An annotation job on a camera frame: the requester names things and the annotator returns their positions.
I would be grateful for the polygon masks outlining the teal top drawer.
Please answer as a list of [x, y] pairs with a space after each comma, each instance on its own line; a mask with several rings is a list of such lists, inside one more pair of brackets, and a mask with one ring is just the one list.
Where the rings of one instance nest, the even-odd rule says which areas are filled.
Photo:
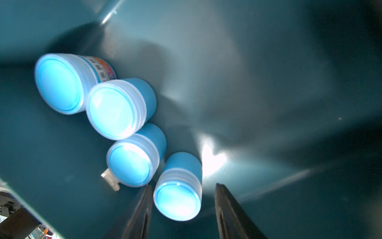
[[217, 239], [224, 184], [270, 239], [382, 236], [381, 1], [1, 1], [1, 186], [66, 239], [101, 239], [137, 188], [101, 177], [112, 141], [34, 79], [47, 53], [147, 81], [166, 157], [203, 164], [200, 213], [151, 239]]

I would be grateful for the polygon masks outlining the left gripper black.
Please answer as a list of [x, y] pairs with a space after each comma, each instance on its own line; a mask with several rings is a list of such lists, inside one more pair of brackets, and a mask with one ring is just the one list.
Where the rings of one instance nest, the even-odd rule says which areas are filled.
[[2, 239], [52, 239], [54, 232], [32, 215], [11, 193], [1, 189]]

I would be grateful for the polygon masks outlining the blue paint can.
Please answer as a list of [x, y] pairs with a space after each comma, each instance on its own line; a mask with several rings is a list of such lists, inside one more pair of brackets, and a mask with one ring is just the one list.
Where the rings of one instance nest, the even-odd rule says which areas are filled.
[[202, 206], [203, 169], [188, 152], [172, 154], [158, 179], [153, 199], [158, 211], [179, 222], [195, 218]]
[[52, 109], [73, 115], [85, 111], [93, 86], [115, 80], [117, 74], [98, 57], [50, 53], [38, 59], [34, 77], [40, 95]]
[[111, 140], [128, 138], [155, 114], [157, 97], [151, 85], [139, 78], [110, 80], [95, 85], [86, 101], [92, 127]]
[[132, 136], [116, 141], [106, 155], [107, 170], [102, 177], [118, 191], [119, 184], [142, 187], [155, 175], [167, 148], [163, 131], [146, 123]]

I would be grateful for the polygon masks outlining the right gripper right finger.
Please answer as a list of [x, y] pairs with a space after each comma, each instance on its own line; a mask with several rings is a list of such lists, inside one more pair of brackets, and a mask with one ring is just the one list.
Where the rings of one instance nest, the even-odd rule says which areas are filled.
[[225, 185], [216, 184], [214, 203], [221, 239], [266, 238]]

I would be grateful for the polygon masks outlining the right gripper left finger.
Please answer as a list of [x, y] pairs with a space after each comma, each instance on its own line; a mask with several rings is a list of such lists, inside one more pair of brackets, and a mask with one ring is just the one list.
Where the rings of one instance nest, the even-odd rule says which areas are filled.
[[146, 185], [134, 198], [132, 206], [122, 214], [104, 239], [147, 239], [153, 207], [153, 188]]

